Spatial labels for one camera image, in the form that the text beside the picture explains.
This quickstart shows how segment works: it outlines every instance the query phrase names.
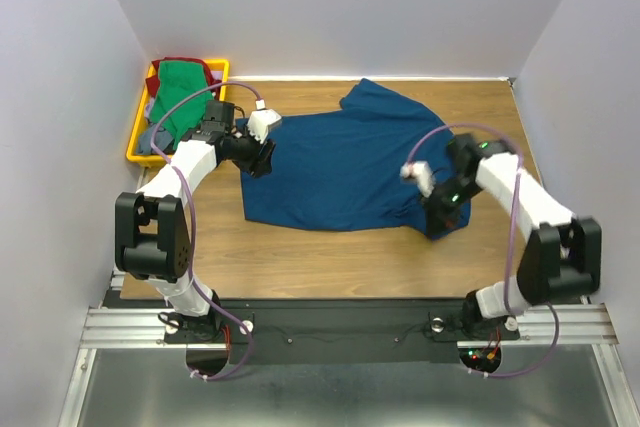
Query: dark red fabric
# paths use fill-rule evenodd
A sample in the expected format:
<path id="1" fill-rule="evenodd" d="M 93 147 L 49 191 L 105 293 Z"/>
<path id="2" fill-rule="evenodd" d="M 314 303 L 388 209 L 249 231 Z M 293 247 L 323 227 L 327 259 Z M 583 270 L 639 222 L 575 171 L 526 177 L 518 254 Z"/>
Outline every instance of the dark red fabric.
<path id="1" fill-rule="evenodd" d="M 204 77 L 207 80 L 207 85 L 213 85 L 216 80 L 211 75 L 211 69 L 209 66 L 201 59 L 192 59 L 190 57 L 165 57 L 164 59 L 158 59 L 151 62 L 156 69 L 156 72 L 160 70 L 160 62 L 165 60 L 183 60 L 185 62 L 195 62 L 196 64 L 202 65 L 204 70 Z M 149 91 L 149 95 L 151 97 L 155 97 L 158 94 L 158 89 L 160 88 L 160 79 L 158 79 L 158 74 L 152 75 L 146 81 L 147 83 L 147 91 Z M 216 97 L 218 97 L 218 92 L 220 89 L 216 89 Z"/>

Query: wooden tabletop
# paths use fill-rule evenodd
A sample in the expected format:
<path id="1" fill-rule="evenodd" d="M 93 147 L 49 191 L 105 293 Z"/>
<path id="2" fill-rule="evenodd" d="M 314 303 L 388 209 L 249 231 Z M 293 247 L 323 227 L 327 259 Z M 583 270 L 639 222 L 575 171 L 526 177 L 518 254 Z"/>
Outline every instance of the wooden tabletop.
<path id="1" fill-rule="evenodd" d="M 255 83 L 282 115 L 338 110 L 355 82 Z M 535 167 L 507 82 L 382 82 L 427 105 L 445 122 L 481 122 L 524 149 Z M 232 87 L 227 100 L 252 108 L 251 94 Z M 508 216 L 488 194 L 472 201 L 468 227 L 437 242 L 409 227 L 310 232 L 244 220 L 240 173 L 223 163 L 194 195 L 197 275 L 221 297 L 349 298 L 464 296 L 502 278 Z M 517 259 L 523 248 L 518 238 Z M 122 298 L 158 298 L 127 276 Z"/>

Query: blue towel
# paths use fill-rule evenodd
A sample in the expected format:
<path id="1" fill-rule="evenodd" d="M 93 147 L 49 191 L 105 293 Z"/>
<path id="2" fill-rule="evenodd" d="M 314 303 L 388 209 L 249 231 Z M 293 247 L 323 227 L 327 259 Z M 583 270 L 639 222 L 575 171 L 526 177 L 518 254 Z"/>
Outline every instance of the blue towel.
<path id="1" fill-rule="evenodd" d="M 273 172 L 242 174 L 247 220 L 306 230 L 351 231 L 408 225 L 426 234 L 419 191 L 400 167 L 420 138 L 443 125 L 424 105 L 367 79 L 340 101 L 341 111 L 284 117 L 273 132 Z M 438 180 L 453 172 L 450 131 L 418 151 Z M 470 205 L 455 228 L 469 223 Z"/>

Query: wall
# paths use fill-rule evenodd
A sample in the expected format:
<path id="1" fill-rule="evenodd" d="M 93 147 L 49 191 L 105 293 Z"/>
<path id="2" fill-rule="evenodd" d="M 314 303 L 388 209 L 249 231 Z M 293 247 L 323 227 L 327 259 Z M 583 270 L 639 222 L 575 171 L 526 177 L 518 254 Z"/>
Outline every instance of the wall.
<path id="1" fill-rule="evenodd" d="M 560 0 L 120 0 L 146 52 L 234 75 L 513 76 Z"/>
<path id="2" fill-rule="evenodd" d="M 0 0 L 0 424 L 57 425 L 146 58 L 117 0 Z"/>
<path id="3" fill-rule="evenodd" d="M 602 289 L 640 399 L 640 2 L 562 0 L 515 83 L 549 190 L 603 228 Z"/>

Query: yellow plastic bin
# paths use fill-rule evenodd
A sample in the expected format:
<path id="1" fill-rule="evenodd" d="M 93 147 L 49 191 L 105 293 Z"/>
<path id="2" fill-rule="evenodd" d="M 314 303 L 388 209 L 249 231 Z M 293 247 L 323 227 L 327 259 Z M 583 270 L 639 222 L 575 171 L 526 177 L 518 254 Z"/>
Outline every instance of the yellow plastic bin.
<path id="1" fill-rule="evenodd" d="M 222 81 L 226 82 L 229 79 L 229 61 L 225 59 L 205 59 L 204 62 L 214 72 L 222 72 Z M 156 69 L 153 65 L 149 66 L 147 72 L 147 78 L 156 73 Z M 223 86 L 220 89 L 220 100 L 225 99 L 227 93 L 227 87 Z M 144 106 L 149 102 L 150 96 L 147 91 L 147 85 L 145 82 L 140 102 L 138 103 L 138 110 L 136 112 L 136 120 L 133 122 L 133 130 L 131 131 L 131 137 L 129 137 L 129 145 L 127 145 L 127 160 L 135 162 L 143 167 L 161 167 L 164 165 L 164 160 L 159 155 L 137 155 L 136 147 L 138 145 L 138 137 L 142 134 L 149 125 L 147 119 L 144 118 Z"/>

